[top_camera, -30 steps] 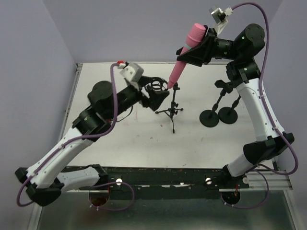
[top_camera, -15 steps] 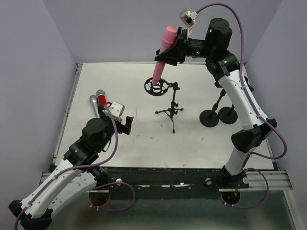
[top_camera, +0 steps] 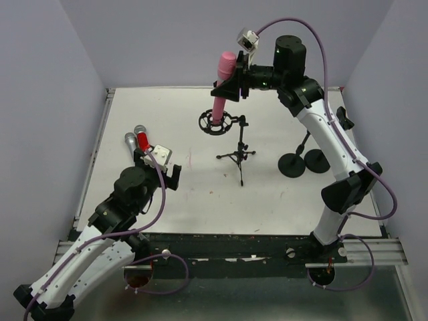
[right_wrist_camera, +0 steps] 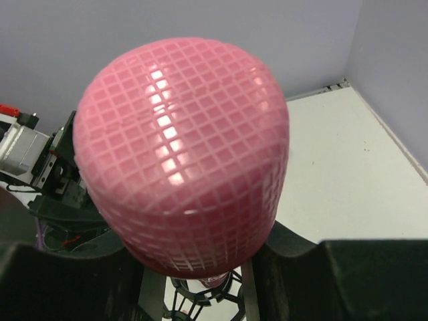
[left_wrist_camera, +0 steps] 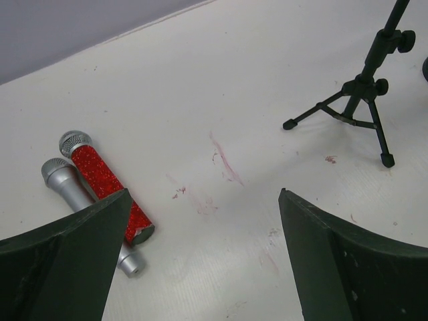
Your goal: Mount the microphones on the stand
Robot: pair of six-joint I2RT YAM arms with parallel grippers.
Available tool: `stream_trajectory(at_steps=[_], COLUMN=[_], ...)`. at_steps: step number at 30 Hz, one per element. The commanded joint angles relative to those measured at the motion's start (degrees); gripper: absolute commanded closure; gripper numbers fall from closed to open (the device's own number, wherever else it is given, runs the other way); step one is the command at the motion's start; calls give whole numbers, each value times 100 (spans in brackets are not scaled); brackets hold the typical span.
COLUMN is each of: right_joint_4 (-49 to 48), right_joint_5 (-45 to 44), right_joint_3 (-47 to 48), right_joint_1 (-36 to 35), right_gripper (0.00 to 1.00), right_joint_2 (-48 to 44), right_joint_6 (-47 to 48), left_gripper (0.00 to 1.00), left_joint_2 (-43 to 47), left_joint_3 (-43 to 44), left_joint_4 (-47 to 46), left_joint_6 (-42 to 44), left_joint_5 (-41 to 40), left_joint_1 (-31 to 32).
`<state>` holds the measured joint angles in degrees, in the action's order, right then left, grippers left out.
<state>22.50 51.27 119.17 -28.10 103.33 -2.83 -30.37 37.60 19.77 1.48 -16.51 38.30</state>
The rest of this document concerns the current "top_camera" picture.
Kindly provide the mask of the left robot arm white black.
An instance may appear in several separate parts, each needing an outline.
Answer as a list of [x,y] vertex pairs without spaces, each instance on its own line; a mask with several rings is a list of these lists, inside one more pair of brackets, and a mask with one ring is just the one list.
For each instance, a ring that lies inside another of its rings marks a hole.
[[150,254],[143,229],[132,226],[157,189],[162,194],[177,190],[181,167],[175,165],[167,176],[171,155],[159,144],[134,151],[134,166],[121,172],[113,192],[96,207],[77,240],[40,279],[14,291],[25,308],[25,319],[70,320],[81,301],[106,278]]

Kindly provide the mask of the pink microphone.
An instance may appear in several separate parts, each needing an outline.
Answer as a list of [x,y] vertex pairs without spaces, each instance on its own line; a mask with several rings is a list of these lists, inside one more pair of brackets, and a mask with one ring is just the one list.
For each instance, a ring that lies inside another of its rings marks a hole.
[[[228,80],[236,66],[236,55],[231,51],[224,51],[221,54],[217,67],[217,86]],[[212,121],[215,125],[221,122],[226,99],[215,97],[212,109]]]

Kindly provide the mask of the black tripod shock mount stand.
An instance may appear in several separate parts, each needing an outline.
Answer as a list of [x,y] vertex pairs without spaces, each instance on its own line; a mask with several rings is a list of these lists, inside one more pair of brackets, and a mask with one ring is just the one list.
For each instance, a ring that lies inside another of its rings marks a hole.
[[256,151],[250,149],[249,145],[244,141],[244,132],[249,126],[245,115],[232,116],[230,113],[224,112],[220,120],[215,121],[214,112],[206,110],[199,116],[198,125],[203,133],[219,137],[221,143],[226,144],[227,150],[217,147],[215,158],[217,160],[229,159],[237,166],[239,184],[243,187],[243,163],[250,156],[256,155]]

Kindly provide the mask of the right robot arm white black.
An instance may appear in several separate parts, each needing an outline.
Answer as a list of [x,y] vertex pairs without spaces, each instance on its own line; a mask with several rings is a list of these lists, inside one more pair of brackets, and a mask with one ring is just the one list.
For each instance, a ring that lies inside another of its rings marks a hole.
[[383,169],[359,152],[341,119],[331,111],[325,91],[305,76],[306,47],[299,37],[282,35],[276,39],[272,66],[250,64],[255,47],[245,39],[238,54],[221,54],[211,91],[213,107],[200,115],[199,127],[207,134],[223,135],[239,120],[224,111],[226,101],[245,99],[251,89],[275,90],[279,101],[312,135],[334,175],[335,181],[321,191],[324,210],[310,234],[316,249],[332,247],[338,243],[346,215],[361,203]]

